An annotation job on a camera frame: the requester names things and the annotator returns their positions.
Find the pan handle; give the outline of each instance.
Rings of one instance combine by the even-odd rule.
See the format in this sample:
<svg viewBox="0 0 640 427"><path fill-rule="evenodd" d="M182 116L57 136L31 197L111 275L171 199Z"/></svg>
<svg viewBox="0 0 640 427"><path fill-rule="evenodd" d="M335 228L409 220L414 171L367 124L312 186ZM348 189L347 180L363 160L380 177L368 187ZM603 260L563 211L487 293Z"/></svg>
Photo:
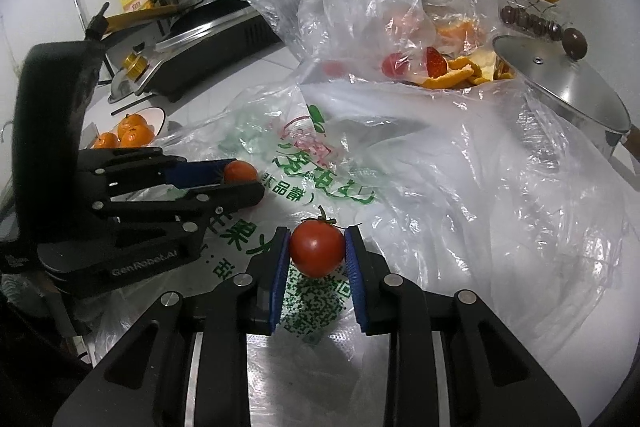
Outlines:
<svg viewBox="0 0 640 427"><path fill-rule="evenodd" d="M640 162L640 128L631 124L629 134L626 135L626 140L622 142L622 145L631 153L631 156Z"/></svg>

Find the bowl of oranges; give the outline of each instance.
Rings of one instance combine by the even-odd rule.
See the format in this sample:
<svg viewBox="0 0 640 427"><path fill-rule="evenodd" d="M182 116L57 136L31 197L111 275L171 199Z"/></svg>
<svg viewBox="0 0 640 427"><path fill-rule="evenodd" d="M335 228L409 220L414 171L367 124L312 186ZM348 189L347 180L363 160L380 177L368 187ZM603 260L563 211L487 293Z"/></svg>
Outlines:
<svg viewBox="0 0 640 427"><path fill-rule="evenodd" d="M108 132L101 133L94 149L146 147L164 131L166 115L160 107L148 107L128 114Z"/></svg>

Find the strawberry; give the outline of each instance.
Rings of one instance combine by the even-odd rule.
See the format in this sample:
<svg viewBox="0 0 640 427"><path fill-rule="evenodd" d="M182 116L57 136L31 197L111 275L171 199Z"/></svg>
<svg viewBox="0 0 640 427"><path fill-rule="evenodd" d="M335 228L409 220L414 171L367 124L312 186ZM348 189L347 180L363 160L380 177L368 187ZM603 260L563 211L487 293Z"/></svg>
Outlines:
<svg viewBox="0 0 640 427"><path fill-rule="evenodd" d="M429 46L424 50L424 63L431 78L438 78L447 73L447 61L436 48Z"/></svg>

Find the countertop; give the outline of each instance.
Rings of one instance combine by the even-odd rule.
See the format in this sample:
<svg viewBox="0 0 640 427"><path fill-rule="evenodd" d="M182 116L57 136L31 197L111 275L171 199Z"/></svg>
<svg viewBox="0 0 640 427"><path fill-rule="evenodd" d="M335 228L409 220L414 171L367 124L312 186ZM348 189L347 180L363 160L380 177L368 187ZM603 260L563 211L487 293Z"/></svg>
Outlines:
<svg viewBox="0 0 640 427"><path fill-rule="evenodd" d="M179 126L216 115L247 87L283 80L297 64L286 48L272 46L213 75L176 103L156 96L130 112L145 107L162 107L167 113L169 132L172 132ZM111 116L112 111L135 100L130 95L110 105L106 101L108 94L108 88L98 90L85 117L85 125L93 121L101 132L112 129L124 116L124 113ZM618 146L612 165L627 181L632 199L636 198L636 190L640 188L640 164L622 146ZM632 223L640 225L640 204L633 210ZM584 425L598 415L617 391L638 346L640 257L632 249L631 235L635 233L631 227L614 287L605 292L596 309L564 347L545 363L545 369L574 404Z"/></svg>

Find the tomato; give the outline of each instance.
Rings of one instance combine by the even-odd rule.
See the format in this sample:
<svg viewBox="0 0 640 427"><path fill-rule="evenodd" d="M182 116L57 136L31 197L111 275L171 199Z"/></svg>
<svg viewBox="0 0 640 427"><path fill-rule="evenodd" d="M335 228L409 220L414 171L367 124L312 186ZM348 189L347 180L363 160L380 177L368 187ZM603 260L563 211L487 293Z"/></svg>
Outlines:
<svg viewBox="0 0 640 427"><path fill-rule="evenodd" d="M319 219L300 223L289 241L293 264L312 279L329 275L340 266L346 249L342 232L326 220L322 209L321 212Z"/></svg>
<svg viewBox="0 0 640 427"><path fill-rule="evenodd" d="M409 71L409 57L401 53L392 53L382 61L382 72L389 78L400 78Z"/></svg>
<svg viewBox="0 0 640 427"><path fill-rule="evenodd" d="M343 64L338 60L325 60L322 63L322 71L326 76L331 77L344 76L346 73Z"/></svg>
<svg viewBox="0 0 640 427"><path fill-rule="evenodd" d="M258 179L258 171L251 163L234 160L225 165L223 178L225 183L255 182Z"/></svg>
<svg viewBox="0 0 640 427"><path fill-rule="evenodd" d="M424 63L431 78L438 78L447 73L447 61L436 48L429 46L424 50Z"/></svg>

